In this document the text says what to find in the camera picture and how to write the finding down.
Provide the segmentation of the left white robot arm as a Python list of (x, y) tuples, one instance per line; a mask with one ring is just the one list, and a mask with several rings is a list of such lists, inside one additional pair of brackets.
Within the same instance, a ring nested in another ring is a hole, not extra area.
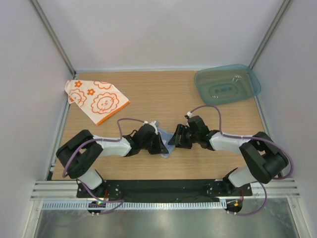
[(104, 180), (93, 169), (99, 156), (130, 157), (146, 150), (151, 155), (168, 157), (171, 146), (164, 139), (165, 135), (167, 133), (153, 123), (145, 123), (131, 134), (118, 138), (100, 137), (83, 130), (62, 145), (56, 156), (64, 167), (63, 177), (79, 180), (93, 198), (100, 198), (105, 192)]

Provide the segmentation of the white orange flower towel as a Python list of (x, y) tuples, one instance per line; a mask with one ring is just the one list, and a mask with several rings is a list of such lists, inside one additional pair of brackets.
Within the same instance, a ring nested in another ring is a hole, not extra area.
[(101, 81), (71, 80), (65, 86), (68, 102), (76, 104), (95, 125), (126, 107), (130, 101), (113, 84)]

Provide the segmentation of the blue terry towel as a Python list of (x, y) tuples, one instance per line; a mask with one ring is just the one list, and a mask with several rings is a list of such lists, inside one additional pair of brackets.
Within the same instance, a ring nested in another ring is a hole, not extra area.
[(173, 137), (173, 134), (158, 128), (158, 132), (160, 133), (162, 142), (164, 144), (164, 146), (166, 147), (166, 149), (168, 150), (168, 153), (166, 154), (161, 154), (161, 156), (165, 159), (169, 158), (171, 153), (173, 152), (175, 146), (174, 145), (169, 145), (168, 142), (171, 140), (171, 138)]

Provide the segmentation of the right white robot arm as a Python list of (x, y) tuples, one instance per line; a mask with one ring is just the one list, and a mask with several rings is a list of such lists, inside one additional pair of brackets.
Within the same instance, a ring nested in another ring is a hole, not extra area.
[(198, 143), (211, 151), (241, 155), (246, 165), (230, 171), (222, 179), (223, 191), (228, 196), (235, 196), (242, 186), (249, 183), (269, 183), (289, 165), (285, 153), (266, 133), (250, 136), (224, 134), (220, 130), (210, 130), (200, 116), (187, 118), (186, 125), (178, 124), (168, 143), (186, 149)]

